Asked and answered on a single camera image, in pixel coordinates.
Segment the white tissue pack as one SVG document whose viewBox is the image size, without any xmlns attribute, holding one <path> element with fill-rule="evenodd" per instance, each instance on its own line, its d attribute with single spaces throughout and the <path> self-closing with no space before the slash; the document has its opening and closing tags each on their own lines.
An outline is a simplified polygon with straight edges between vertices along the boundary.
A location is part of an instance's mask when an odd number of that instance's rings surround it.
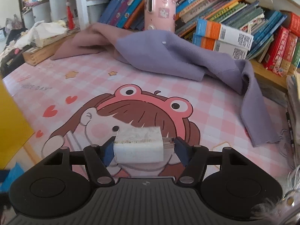
<svg viewBox="0 0 300 225">
<path fill-rule="evenodd" d="M 37 47 L 43 48 L 67 35 L 68 29 L 57 22 L 42 22 L 33 29 L 33 39 Z"/>
</svg>

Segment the orange blue white box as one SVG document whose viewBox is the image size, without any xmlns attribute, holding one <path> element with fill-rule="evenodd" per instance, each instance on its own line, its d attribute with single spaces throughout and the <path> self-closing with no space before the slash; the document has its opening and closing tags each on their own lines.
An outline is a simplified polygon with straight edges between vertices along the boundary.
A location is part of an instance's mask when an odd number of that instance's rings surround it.
<svg viewBox="0 0 300 225">
<path fill-rule="evenodd" d="M 196 23 L 197 36 L 219 40 L 250 51 L 253 36 L 239 29 L 235 29 L 218 22 L 198 19 Z"/>
<path fill-rule="evenodd" d="M 221 42 L 219 40 L 198 36 L 195 33 L 193 34 L 192 43 L 198 47 L 207 50 L 227 53 L 233 59 L 245 59 L 248 52 L 244 48 L 240 48 L 229 43 Z"/>
</svg>

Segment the rubber band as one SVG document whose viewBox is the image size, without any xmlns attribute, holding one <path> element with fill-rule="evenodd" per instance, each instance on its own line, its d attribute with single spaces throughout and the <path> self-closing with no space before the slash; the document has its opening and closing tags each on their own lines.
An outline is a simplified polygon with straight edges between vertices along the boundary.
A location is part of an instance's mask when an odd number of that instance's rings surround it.
<svg viewBox="0 0 300 225">
<path fill-rule="evenodd" d="M 217 144 L 216 146 L 211 148 L 211 151 L 218 151 L 221 152 L 223 148 L 233 148 L 233 146 L 229 142 L 222 142 Z"/>
</svg>

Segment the pink cartoon cylinder holder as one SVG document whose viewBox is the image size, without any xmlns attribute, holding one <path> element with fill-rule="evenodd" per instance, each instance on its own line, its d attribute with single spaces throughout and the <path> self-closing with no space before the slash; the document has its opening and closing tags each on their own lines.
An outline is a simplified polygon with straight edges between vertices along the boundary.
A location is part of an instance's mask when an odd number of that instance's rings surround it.
<svg viewBox="0 0 300 225">
<path fill-rule="evenodd" d="M 144 30 L 175 31 L 176 0 L 145 0 Z"/>
</svg>

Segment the white bookshelf frame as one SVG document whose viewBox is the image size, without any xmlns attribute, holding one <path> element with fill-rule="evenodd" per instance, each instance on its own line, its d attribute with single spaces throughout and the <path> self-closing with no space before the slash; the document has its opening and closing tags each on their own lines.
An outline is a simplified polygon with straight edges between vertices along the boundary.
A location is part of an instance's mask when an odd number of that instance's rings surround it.
<svg viewBox="0 0 300 225">
<path fill-rule="evenodd" d="M 87 0 L 75 0 L 77 13 L 78 13 L 78 22 L 79 28 L 81 30 L 85 29 L 89 26 L 89 10 L 90 6 L 97 6 L 97 5 L 104 5 L 109 2 L 109 0 L 94 0 L 94 1 L 87 1 Z"/>
</svg>

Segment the red dictionary book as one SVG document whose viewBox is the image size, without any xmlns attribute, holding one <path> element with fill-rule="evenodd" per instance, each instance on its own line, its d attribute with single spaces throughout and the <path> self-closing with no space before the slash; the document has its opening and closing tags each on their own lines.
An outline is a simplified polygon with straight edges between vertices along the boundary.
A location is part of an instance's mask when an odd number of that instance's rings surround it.
<svg viewBox="0 0 300 225">
<path fill-rule="evenodd" d="M 265 55 L 263 66 L 266 70 L 273 71 L 276 66 L 281 64 L 285 47 L 289 36 L 289 30 L 280 26 L 274 36 L 274 41 Z"/>
</svg>

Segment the yellow cardboard box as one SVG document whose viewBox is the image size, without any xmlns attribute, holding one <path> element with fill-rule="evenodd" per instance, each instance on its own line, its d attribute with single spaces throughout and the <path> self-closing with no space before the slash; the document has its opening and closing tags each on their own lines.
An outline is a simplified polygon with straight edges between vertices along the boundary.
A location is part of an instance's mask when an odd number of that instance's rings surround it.
<svg viewBox="0 0 300 225">
<path fill-rule="evenodd" d="M 33 135 L 34 130 L 1 82 L 1 169 Z"/>
</svg>

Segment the white charger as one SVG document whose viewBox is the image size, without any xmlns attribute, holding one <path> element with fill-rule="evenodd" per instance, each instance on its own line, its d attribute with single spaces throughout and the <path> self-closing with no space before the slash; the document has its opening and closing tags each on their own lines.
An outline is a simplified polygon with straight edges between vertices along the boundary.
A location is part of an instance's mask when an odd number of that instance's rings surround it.
<svg viewBox="0 0 300 225">
<path fill-rule="evenodd" d="M 118 164 L 148 164 L 163 162 L 164 151 L 174 147 L 160 127 L 132 127 L 117 132 L 113 152 Z"/>
</svg>

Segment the orange blue white box upper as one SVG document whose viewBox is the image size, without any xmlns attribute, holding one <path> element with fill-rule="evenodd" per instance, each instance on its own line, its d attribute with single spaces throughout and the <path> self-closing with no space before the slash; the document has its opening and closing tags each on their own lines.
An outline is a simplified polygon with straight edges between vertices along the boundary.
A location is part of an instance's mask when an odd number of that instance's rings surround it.
<svg viewBox="0 0 300 225">
<path fill-rule="evenodd" d="M 250 51 L 253 36 L 239 29 L 235 29 L 218 22 L 198 19 L 196 23 L 197 36 L 219 40 Z"/>
</svg>

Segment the wooden chess box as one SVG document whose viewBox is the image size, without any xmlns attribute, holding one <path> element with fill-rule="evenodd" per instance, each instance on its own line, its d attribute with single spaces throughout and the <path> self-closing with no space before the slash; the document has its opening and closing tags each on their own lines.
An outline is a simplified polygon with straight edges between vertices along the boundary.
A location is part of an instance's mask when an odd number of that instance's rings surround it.
<svg viewBox="0 0 300 225">
<path fill-rule="evenodd" d="M 67 33 L 66 37 L 64 37 L 56 42 L 53 42 L 52 44 L 49 44 L 43 48 L 32 47 L 32 48 L 26 50 L 25 52 L 22 53 L 25 62 L 31 66 L 38 65 L 39 63 L 43 62 L 44 60 L 46 60 L 46 59 L 50 58 L 52 55 L 54 55 L 56 53 L 56 51 L 58 50 L 58 48 L 60 48 L 60 46 L 65 41 L 67 41 L 70 38 L 73 38 L 77 33 L 78 33 L 78 31 L 69 32 L 69 33 Z"/>
</svg>

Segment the orange blue white box lower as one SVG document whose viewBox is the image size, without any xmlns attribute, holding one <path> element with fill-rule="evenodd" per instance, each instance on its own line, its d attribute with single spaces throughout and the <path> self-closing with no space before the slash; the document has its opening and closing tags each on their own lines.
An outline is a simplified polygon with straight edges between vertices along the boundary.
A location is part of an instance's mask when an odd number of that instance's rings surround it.
<svg viewBox="0 0 300 225">
<path fill-rule="evenodd" d="M 219 40 L 198 36 L 195 33 L 193 34 L 192 43 L 198 47 L 207 50 L 227 53 L 233 59 L 245 59 L 248 52 L 244 48 L 240 48 L 229 43 L 221 42 Z"/>
</svg>

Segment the purple pink cloth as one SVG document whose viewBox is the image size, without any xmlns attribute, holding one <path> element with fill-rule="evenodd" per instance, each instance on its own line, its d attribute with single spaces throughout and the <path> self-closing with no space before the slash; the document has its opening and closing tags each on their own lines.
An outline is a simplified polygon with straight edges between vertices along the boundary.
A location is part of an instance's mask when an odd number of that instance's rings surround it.
<svg viewBox="0 0 300 225">
<path fill-rule="evenodd" d="M 147 72 L 200 82 L 204 75 L 221 80 L 243 95 L 241 120 L 254 147 L 278 143 L 252 64 L 228 54 L 198 47 L 170 31 L 132 32 L 94 23 L 66 40 L 52 60 L 95 54 L 106 49 L 116 60 Z"/>
</svg>

